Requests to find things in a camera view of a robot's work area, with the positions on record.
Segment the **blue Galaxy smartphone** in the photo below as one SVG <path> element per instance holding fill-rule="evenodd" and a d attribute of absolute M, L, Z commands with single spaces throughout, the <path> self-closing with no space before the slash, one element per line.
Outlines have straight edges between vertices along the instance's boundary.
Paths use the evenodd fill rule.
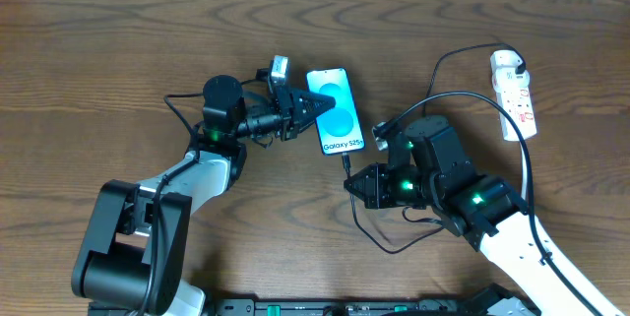
<path fill-rule="evenodd" d="M 322 153 L 333 156 L 361 151 L 365 141 L 350 88 L 343 68 L 316 70 L 306 74 L 311 93 L 331 96 L 335 106 L 316 119 Z"/>

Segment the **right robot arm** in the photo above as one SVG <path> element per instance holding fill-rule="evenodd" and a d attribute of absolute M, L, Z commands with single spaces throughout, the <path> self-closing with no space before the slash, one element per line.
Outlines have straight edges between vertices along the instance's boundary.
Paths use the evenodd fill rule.
<path fill-rule="evenodd" d="M 344 182 L 368 209 L 431 208 L 442 226 L 505 272 L 544 315 L 617 315 L 559 250 L 521 194 L 476 171 L 454 128 L 433 115 L 396 127 L 389 157 Z"/>

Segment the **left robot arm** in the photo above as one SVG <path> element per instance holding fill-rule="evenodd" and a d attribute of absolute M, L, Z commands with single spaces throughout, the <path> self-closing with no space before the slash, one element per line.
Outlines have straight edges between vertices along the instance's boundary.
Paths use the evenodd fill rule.
<path fill-rule="evenodd" d="M 244 138 L 287 141 L 336 101 L 264 77 L 268 97 L 247 105 L 237 79 L 218 75 L 199 93 L 203 119 L 179 163 L 148 179 L 110 180 L 100 188 L 71 277 L 71 289 L 93 312 L 204 315 L 207 295 L 183 281 L 191 216 L 226 192 L 247 158 Z"/>

